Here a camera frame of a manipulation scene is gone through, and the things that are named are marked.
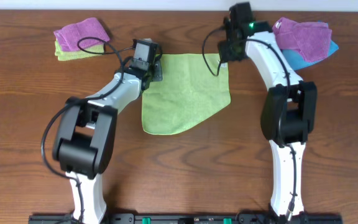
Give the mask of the light green microfiber cloth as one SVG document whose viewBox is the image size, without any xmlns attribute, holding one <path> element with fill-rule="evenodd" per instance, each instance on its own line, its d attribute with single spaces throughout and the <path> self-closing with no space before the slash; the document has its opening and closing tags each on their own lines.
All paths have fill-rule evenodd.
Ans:
<svg viewBox="0 0 358 224">
<path fill-rule="evenodd" d="M 231 103 L 228 64 L 218 54 L 165 54 L 161 63 L 163 80 L 142 95 L 146 133 L 182 133 Z"/>
</svg>

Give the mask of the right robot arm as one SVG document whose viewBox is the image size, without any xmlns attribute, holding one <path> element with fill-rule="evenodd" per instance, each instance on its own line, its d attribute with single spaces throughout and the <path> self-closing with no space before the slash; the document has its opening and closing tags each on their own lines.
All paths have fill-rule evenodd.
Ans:
<svg viewBox="0 0 358 224">
<path fill-rule="evenodd" d="M 262 134 L 273 155 L 274 219 L 291 223 L 304 212 L 301 168 L 308 135 L 314 128 L 317 88 L 304 82 L 279 49 L 272 28 L 253 17 L 249 2 L 229 8 L 224 18 L 226 40 L 218 44 L 223 62 L 251 60 L 267 89 L 260 117 Z"/>
</svg>

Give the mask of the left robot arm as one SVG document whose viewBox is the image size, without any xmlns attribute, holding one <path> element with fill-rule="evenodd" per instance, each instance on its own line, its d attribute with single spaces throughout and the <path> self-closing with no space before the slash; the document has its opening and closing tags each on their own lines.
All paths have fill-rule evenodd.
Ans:
<svg viewBox="0 0 358 224">
<path fill-rule="evenodd" d="M 112 80 L 93 95 L 71 97 L 53 117 L 59 121 L 52 157 L 58 174 L 70 181 L 75 208 L 66 223 L 101 223 L 107 211 L 103 173 L 112 158 L 117 117 L 162 80 L 162 47 L 151 39 L 133 43 L 134 54 L 120 59 Z"/>
</svg>

